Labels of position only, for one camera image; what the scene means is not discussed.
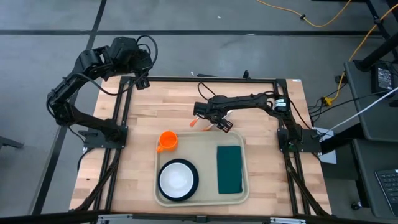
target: butcher block tabletop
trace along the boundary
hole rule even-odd
[[[110,78],[102,87],[110,92],[118,91],[120,77]],[[295,103],[303,119],[310,124],[307,102],[300,80],[286,80],[290,99]],[[159,135],[166,130],[175,132],[201,131],[210,123],[195,119],[193,104],[205,102],[199,95],[197,82],[151,82],[150,87],[139,90],[134,87],[127,119],[129,132],[126,147],[121,152],[116,185],[113,194],[112,212],[161,213],[161,214],[207,214],[207,215],[253,215],[291,216],[287,174],[284,158],[279,151],[276,130],[278,120],[263,110],[253,108],[234,110],[228,119],[234,124],[232,130],[240,133],[245,142],[246,163],[249,175],[249,197],[239,205],[212,205],[197,207],[163,207],[155,201],[155,154]],[[206,85],[217,95],[243,96],[272,91],[268,83],[220,83]],[[206,97],[211,97],[205,88]],[[124,94],[119,118],[124,108]],[[112,118],[116,97],[103,92],[98,95],[94,116]],[[292,110],[296,122],[305,125]],[[211,131],[220,131],[213,127]],[[94,149],[82,160],[73,191],[70,208],[76,208],[98,183],[104,149]],[[331,212],[322,169],[318,159],[310,153],[300,153],[305,184],[322,208]],[[299,188],[295,186],[298,209],[303,213]],[[104,208],[108,186],[103,190],[100,208]]]

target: orange measuring cup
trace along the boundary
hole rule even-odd
[[[165,131],[160,135],[159,146],[157,146],[157,152],[174,151],[177,148],[177,135],[172,131]]]

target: keyboard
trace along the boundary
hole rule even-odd
[[[376,177],[394,216],[398,216],[398,169],[376,171]]]

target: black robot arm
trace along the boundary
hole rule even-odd
[[[102,120],[80,112],[68,99],[88,81],[99,77],[106,81],[109,77],[127,73],[134,73],[137,77],[135,84],[138,90],[147,88],[146,76],[152,66],[150,53],[140,49],[133,38],[117,37],[111,46],[84,50],[76,59],[72,72],[47,95],[47,109],[59,125],[79,124],[101,131],[106,141],[122,141],[123,127],[112,119]]]
[[[196,102],[193,107],[193,114],[209,120],[212,124],[216,124],[217,128],[227,133],[233,124],[223,117],[229,110],[246,108],[259,108],[268,115],[281,119],[288,130],[289,142],[302,140],[302,127],[293,118],[290,110],[290,99],[273,92],[237,97],[216,95],[210,98],[207,103]]]

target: green cloth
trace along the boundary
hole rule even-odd
[[[241,146],[217,147],[217,179],[219,194],[242,192]]]

